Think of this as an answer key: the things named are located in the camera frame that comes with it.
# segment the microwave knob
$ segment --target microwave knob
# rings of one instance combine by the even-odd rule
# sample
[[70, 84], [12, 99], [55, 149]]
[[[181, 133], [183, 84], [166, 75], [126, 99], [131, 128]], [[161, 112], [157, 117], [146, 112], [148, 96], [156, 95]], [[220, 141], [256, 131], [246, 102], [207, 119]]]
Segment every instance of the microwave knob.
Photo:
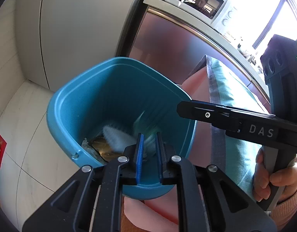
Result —
[[228, 19], [224, 19], [224, 20], [222, 20], [222, 24], [223, 24], [224, 26], [227, 26], [228, 23], [229, 23], [229, 20], [228, 20]]
[[233, 16], [233, 11], [231, 10], [231, 11], [228, 12], [228, 17], [232, 18], [232, 16]]

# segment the trash bin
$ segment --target trash bin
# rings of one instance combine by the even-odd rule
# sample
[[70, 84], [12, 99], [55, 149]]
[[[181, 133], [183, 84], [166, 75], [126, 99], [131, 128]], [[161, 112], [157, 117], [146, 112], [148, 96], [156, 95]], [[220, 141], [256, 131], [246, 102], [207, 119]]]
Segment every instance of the trash bin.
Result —
[[[180, 118], [180, 101], [191, 98], [173, 82], [146, 66], [124, 57], [109, 59], [78, 75], [60, 88], [47, 110], [49, 130], [62, 150], [79, 166], [101, 166], [82, 147], [84, 138], [93, 138], [104, 123], [132, 128], [144, 111], [148, 125], [158, 126], [163, 141], [187, 157], [193, 142], [196, 121]], [[123, 186], [123, 194], [139, 200], [157, 198], [173, 186], [159, 183], [156, 155], [143, 163], [140, 184]]]

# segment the hand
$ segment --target hand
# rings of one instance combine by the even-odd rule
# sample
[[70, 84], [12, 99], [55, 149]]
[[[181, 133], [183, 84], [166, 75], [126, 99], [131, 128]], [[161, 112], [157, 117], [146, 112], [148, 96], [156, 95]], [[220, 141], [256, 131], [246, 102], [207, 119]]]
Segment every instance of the hand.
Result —
[[282, 170], [279, 170], [271, 176], [269, 172], [265, 169], [263, 164], [264, 156], [262, 149], [258, 151], [256, 156], [256, 167], [254, 173], [254, 189], [253, 196], [256, 201], [261, 201], [262, 199], [268, 199], [271, 193], [269, 182], [274, 186], [286, 186], [279, 202], [285, 201], [291, 196], [293, 196], [297, 191], [297, 156], [294, 159], [294, 165]]

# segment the red package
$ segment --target red package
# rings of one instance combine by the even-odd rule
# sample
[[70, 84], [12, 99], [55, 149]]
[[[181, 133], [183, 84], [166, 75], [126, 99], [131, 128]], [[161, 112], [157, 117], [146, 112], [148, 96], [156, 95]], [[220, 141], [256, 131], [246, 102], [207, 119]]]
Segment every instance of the red package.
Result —
[[1, 161], [3, 160], [3, 154], [5, 152], [6, 146], [7, 146], [7, 142], [0, 135], [0, 166], [1, 166]]

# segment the microwave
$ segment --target microwave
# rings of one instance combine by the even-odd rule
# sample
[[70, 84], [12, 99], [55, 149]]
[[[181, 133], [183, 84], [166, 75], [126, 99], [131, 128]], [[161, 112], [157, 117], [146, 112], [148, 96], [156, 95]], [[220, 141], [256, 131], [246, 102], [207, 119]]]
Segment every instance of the microwave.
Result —
[[163, 0], [185, 10], [224, 34], [235, 16], [230, 0]]

